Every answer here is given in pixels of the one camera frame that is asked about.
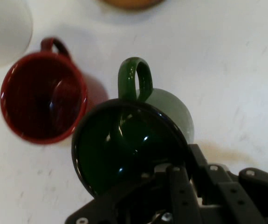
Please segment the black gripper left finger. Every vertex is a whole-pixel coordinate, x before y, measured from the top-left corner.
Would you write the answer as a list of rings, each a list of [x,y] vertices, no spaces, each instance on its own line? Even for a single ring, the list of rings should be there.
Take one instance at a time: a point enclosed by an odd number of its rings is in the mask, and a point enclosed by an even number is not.
[[[199,204],[185,167],[134,177],[97,196],[67,224],[200,224]]]

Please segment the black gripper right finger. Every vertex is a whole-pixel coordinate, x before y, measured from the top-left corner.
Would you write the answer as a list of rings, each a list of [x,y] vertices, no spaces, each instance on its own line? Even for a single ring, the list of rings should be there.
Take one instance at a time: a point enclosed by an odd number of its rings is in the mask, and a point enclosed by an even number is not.
[[[188,173],[204,205],[225,208],[235,224],[268,224],[268,173],[245,168],[238,175],[208,164],[197,144],[189,145]]]

